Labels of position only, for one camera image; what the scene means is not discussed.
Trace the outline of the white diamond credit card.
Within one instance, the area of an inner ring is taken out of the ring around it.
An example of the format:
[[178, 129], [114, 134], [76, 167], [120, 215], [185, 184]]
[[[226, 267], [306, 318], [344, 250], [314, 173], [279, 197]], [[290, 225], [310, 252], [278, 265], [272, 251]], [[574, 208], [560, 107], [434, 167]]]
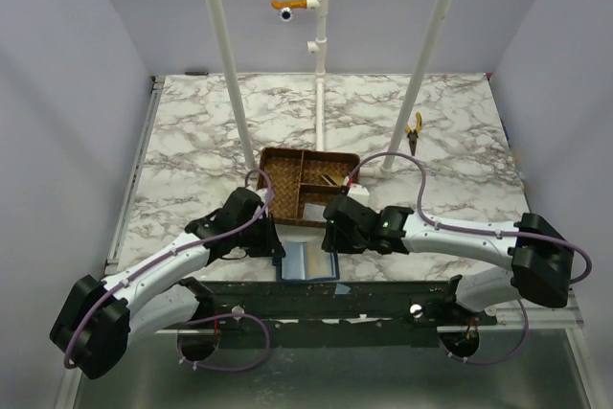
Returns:
[[303, 210], [303, 220], [312, 221], [312, 222], [325, 222], [324, 218], [325, 206], [306, 203]]

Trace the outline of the gold credit card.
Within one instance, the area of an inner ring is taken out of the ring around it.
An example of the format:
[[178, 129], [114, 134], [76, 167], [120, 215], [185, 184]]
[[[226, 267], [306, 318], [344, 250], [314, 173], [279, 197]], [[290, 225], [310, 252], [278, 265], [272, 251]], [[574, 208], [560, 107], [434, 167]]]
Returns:
[[348, 176], [344, 176], [341, 174], [321, 174], [320, 178], [324, 181], [326, 185], [332, 187], [345, 187], [351, 183], [351, 180]]

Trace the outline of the blue leather card holder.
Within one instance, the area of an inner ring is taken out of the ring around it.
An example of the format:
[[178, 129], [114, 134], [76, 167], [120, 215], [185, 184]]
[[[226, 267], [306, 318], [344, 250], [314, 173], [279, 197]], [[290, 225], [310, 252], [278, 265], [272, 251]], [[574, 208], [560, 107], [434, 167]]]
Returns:
[[333, 282], [340, 279], [338, 256], [316, 242], [283, 242], [285, 256], [273, 259], [278, 283]]

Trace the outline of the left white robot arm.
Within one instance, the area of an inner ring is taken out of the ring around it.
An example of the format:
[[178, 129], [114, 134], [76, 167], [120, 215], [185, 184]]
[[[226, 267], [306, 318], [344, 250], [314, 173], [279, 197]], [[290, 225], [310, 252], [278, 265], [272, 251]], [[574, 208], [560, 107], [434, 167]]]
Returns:
[[224, 205], [190, 221], [164, 249], [131, 268], [101, 280], [77, 280], [50, 331], [65, 368], [98, 378], [124, 355], [142, 327], [159, 330], [168, 322], [155, 316], [166, 291], [239, 248], [251, 258], [284, 254], [268, 208], [274, 197], [236, 188]]

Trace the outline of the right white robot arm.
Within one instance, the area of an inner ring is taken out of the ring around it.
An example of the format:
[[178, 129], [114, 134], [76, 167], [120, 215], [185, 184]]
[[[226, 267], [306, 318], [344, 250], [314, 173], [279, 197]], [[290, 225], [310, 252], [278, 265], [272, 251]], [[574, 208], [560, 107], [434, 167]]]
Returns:
[[568, 303], [573, 252], [542, 216], [525, 213], [517, 222], [469, 223], [422, 216], [399, 206], [380, 212], [337, 195], [323, 212], [328, 252], [362, 254], [434, 253], [482, 261], [490, 268], [451, 280], [441, 300], [443, 318], [454, 325], [475, 312], [525, 299], [548, 308]]

